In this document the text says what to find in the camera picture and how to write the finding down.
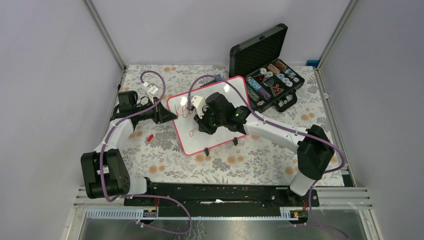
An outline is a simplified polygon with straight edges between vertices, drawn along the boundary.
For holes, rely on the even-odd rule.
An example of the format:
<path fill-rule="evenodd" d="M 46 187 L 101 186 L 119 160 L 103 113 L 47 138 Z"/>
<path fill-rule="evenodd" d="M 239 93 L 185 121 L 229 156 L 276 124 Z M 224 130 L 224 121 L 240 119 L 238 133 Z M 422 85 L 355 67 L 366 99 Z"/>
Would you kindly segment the pink framed whiteboard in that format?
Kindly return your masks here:
<path fill-rule="evenodd" d="M 243 100 L 246 100 L 247 102 L 249 101 L 247 87 L 243 77 L 236 76 L 228 79 L 227 81 L 232 84 L 241 93 L 241 95 L 238 95 L 236 91 L 229 86 L 229 84 L 220 81 L 193 89 L 191 97 L 200 96 L 207 98 L 211 94 L 218 92 L 223 94 L 225 98 L 234 105 L 234 107 L 244 105 L 245 103 Z M 225 127 L 219 127 L 212 135 L 200 132 L 199 125 L 194 120 L 196 111 L 190 111 L 188 109 L 188 102 L 189 98 L 187 91 L 172 96 L 167 100 L 168 110 L 177 115 L 177 119 L 173 121 L 173 125 L 175 127 L 176 136 L 181 145 L 182 152 L 185 155 L 191 156 L 203 152 L 206 148 L 210 149 L 221 144 L 231 142 L 234 138 L 241 138 L 244 136 L 239 132 L 231 132 Z"/>

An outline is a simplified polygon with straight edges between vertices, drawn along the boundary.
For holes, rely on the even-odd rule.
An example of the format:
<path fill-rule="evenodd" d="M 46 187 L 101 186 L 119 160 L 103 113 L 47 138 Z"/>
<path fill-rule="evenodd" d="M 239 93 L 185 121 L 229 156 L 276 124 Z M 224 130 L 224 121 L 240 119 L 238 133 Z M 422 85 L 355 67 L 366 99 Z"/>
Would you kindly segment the red marker cap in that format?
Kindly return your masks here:
<path fill-rule="evenodd" d="M 146 139 L 146 141 L 147 142 L 150 142 L 152 139 L 153 139 L 153 137 L 154 137 L 154 135 L 153 134 L 151 134 L 147 139 Z"/>

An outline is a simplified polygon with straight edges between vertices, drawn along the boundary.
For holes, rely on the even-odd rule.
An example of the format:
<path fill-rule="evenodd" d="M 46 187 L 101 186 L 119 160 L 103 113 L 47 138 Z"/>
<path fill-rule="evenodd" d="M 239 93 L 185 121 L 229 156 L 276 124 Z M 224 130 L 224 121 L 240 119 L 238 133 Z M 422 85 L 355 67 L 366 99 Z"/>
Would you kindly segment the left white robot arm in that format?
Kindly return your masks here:
<path fill-rule="evenodd" d="M 140 121 L 163 124 L 178 117 L 165 109 L 157 97 L 138 103 L 136 91 L 118 94 L 118 105 L 110 118 L 107 134 L 92 151 L 81 156 L 80 163 L 87 196 L 90 199 L 136 195 L 144 206 L 152 204 L 155 192 L 148 187 L 146 177 L 131 177 L 120 152 Z"/>

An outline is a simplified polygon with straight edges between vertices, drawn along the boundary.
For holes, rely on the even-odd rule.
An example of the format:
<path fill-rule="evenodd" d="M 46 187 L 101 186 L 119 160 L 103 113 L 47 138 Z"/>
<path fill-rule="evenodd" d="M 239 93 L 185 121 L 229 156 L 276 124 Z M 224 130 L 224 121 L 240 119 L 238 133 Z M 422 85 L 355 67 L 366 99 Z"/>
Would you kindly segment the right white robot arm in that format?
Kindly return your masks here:
<path fill-rule="evenodd" d="M 218 128 L 243 135 L 255 135 L 281 145 L 297 155 L 298 173 L 287 191 L 287 201 L 293 206 L 307 199 L 307 192 L 324 175 L 335 148 L 324 130 L 317 125 L 309 128 L 283 124 L 252 111 L 246 105 L 234 107 L 223 94 L 215 92 L 204 98 L 190 99 L 195 109 L 195 122 L 200 132 L 214 135 Z"/>

